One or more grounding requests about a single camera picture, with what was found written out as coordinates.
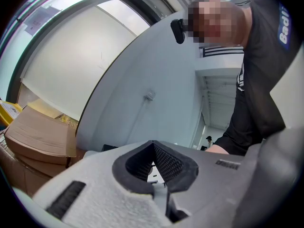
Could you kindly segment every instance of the sleeve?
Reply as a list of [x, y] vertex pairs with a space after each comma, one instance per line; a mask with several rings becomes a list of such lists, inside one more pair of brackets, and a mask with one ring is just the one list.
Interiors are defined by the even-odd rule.
[[262, 142], [262, 139], [248, 110], [245, 92], [237, 87], [236, 103], [229, 127], [214, 144], [229, 154], [245, 155], [251, 145]]

